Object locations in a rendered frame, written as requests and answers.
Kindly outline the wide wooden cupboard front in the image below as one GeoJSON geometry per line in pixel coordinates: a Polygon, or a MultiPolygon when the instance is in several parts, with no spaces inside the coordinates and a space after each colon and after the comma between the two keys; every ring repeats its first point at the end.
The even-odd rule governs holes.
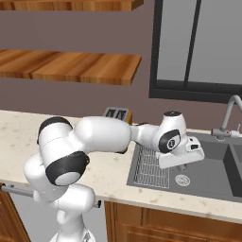
{"type": "Polygon", "coordinates": [[[105,201],[108,242],[242,242],[242,224],[105,201]]]}

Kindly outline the grey sink tap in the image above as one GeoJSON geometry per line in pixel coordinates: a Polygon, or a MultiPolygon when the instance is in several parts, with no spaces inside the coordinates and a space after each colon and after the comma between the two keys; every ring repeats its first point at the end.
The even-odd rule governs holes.
{"type": "Polygon", "coordinates": [[[223,121],[219,129],[211,129],[211,135],[215,136],[218,141],[224,141],[227,137],[238,138],[239,130],[228,130],[228,122],[233,110],[233,105],[236,104],[242,112],[242,99],[238,95],[233,95],[228,102],[226,112],[224,113],[223,121]]]}

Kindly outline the grey dishwasher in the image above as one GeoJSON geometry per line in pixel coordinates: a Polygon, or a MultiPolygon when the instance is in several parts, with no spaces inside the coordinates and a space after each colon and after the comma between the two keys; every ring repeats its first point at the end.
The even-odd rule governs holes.
{"type": "Polygon", "coordinates": [[[57,211],[37,204],[33,198],[9,193],[30,242],[49,242],[58,231],[57,211]]]}

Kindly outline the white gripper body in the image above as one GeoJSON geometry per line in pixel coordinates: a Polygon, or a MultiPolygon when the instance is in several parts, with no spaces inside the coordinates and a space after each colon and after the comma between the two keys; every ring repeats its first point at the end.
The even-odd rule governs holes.
{"type": "Polygon", "coordinates": [[[185,151],[181,155],[175,155],[175,154],[172,154],[171,152],[166,154],[157,152],[155,156],[159,162],[159,167],[161,169],[174,167],[182,164],[190,164],[193,162],[202,161],[205,158],[203,149],[201,147],[199,147],[195,151],[190,151],[190,152],[185,151]]]}

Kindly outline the dark grey double sink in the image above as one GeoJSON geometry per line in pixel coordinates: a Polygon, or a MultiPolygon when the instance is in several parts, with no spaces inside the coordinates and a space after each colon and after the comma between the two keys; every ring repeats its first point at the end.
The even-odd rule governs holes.
{"type": "Polygon", "coordinates": [[[134,183],[137,152],[134,150],[127,185],[179,193],[209,199],[242,202],[242,137],[226,138],[223,142],[210,134],[189,132],[199,139],[205,159],[169,169],[169,188],[152,188],[134,183]],[[188,186],[175,182],[177,175],[190,179],[188,186]]]}

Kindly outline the thick wooden wall shelf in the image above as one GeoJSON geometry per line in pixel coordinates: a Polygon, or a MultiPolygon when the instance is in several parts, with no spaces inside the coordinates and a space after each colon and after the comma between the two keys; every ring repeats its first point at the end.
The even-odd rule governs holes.
{"type": "Polygon", "coordinates": [[[0,49],[0,78],[131,85],[140,55],[0,49]]]}

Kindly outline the round silver sink drain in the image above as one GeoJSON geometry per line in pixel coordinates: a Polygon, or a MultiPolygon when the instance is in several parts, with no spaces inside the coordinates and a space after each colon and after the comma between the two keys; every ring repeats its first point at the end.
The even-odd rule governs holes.
{"type": "Polygon", "coordinates": [[[190,184],[190,179],[185,176],[185,175],[177,175],[175,177],[175,182],[179,185],[179,186],[188,186],[190,184]]]}

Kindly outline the narrow wooden cupboard front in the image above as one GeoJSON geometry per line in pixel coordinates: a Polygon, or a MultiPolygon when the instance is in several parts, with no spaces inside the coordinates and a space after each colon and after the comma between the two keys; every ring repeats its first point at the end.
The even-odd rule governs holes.
{"type": "Polygon", "coordinates": [[[0,242],[30,242],[9,193],[0,190],[0,242]]]}

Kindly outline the thin wooden wall shelf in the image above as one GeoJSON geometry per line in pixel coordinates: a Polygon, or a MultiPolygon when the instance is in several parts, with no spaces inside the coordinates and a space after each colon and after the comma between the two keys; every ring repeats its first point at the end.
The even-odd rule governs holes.
{"type": "Polygon", "coordinates": [[[0,0],[0,10],[133,11],[144,0],[0,0]]]}

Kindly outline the black framed window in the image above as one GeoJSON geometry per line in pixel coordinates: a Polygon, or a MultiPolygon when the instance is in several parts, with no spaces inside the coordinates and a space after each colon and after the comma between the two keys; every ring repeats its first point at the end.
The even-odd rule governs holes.
{"type": "Polygon", "coordinates": [[[149,96],[242,97],[242,0],[155,0],[149,96]]]}

